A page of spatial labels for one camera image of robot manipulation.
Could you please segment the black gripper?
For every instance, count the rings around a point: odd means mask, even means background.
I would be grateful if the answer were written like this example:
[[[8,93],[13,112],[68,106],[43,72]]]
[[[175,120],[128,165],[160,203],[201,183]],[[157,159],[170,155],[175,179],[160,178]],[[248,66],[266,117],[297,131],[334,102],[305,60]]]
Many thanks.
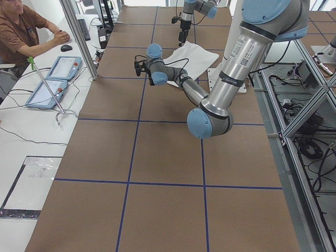
[[[185,44],[187,36],[188,36],[188,31],[191,28],[192,21],[191,20],[183,20],[181,19],[180,23],[180,29],[181,32],[179,33],[179,38],[178,38],[178,45],[181,47]]]
[[[154,86],[155,84],[154,84],[153,79],[152,79],[152,74],[151,74],[151,71],[150,71],[150,69],[148,67],[145,68],[145,72],[148,75],[148,79],[150,81],[150,85]]]

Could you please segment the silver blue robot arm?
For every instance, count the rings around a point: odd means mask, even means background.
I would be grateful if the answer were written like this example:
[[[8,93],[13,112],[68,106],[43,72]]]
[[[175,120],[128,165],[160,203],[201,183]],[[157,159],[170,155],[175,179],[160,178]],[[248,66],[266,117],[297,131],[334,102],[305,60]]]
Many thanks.
[[[218,11],[217,5],[221,1],[218,0],[185,0],[182,11],[174,18],[180,21],[180,33],[178,38],[178,45],[182,46],[187,39],[188,32],[191,29],[194,12],[199,12],[204,17],[213,19]]]
[[[197,106],[187,116],[190,133],[205,139],[227,133],[233,125],[229,107],[248,74],[259,66],[268,45],[304,37],[308,31],[309,1],[242,1],[237,3],[230,31],[239,35],[210,92],[183,68],[169,67],[162,48],[150,44],[144,67],[154,85],[174,81]]]

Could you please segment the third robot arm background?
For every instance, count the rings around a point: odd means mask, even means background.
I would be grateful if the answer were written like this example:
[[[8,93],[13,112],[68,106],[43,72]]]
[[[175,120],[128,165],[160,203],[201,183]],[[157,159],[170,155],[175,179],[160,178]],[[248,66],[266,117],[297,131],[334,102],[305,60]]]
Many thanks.
[[[335,37],[326,46],[311,46],[318,63],[335,65]]]

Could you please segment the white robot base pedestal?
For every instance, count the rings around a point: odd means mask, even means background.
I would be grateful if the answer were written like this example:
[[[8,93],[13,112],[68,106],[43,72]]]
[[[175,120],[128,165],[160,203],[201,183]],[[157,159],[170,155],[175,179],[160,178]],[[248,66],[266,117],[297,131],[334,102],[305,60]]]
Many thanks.
[[[210,100],[220,97],[232,99],[236,93],[246,92],[245,79],[262,51],[257,41],[260,36],[247,29],[249,24],[240,26],[243,21],[242,7],[243,1],[237,1],[223,60],[209,76]]]

